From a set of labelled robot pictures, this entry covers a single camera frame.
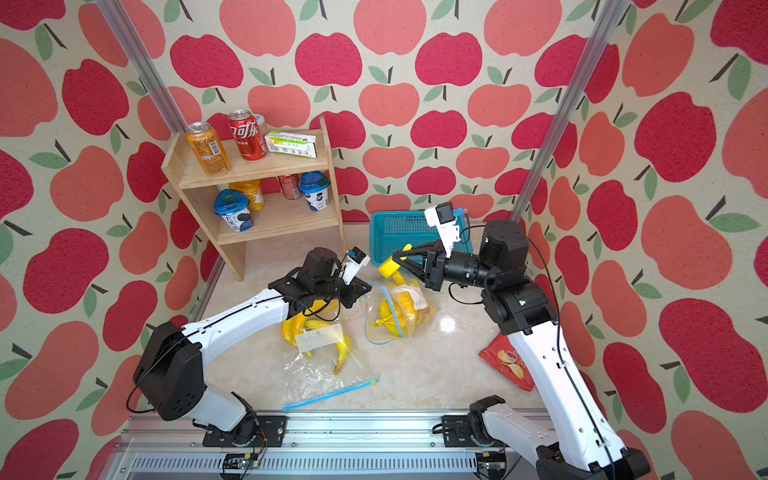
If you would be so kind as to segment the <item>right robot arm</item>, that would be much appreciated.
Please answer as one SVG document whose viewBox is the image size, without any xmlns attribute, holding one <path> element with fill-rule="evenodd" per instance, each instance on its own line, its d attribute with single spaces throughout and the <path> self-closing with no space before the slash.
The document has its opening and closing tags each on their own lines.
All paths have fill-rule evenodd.
<svg viewBox="0 0 768 480">
<path fill-rule="evenodd" d="M 532 464 L 541 479 L 639 479 L 651 470 L 645 454 L 625 445 L 609 425 L 574 364 L 557 308 L 526 275 L 529 241 L 509 220 L 483 230 L 478 253 L 451 253 L 442 241 L 397 251 L 392 259 L 428 289 L 443 282 L 478 287 L 532 376 L 549 417 L 544 430 L 498 396 L 472 404 L 484 441 L 500 441 Z"/>
</svg>

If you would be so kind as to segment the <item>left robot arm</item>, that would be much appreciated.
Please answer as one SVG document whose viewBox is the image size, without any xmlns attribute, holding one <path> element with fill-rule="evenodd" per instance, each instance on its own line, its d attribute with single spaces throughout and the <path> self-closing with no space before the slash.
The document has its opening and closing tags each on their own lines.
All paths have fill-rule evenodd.
<svg viewBox="0 0 768 480">
<path fill-rule="evenodd" d="M 357 276 L 369 262 L 359 248 L 338 258 L 333 251 L 316 247 L 301 266 L 239 305 L 182 327 L 161 324 L 153 330 L 134 372 L 135 391 L 165 421 L 192 419 L 216 446 L 265 446 L 255 410 L 236 393 L 207 384 L 205 367 L 253 334 L 315 312 L 316 302 L 327 306 L 338 301 L 352 307 L 371 289 Z"/>
</svg>

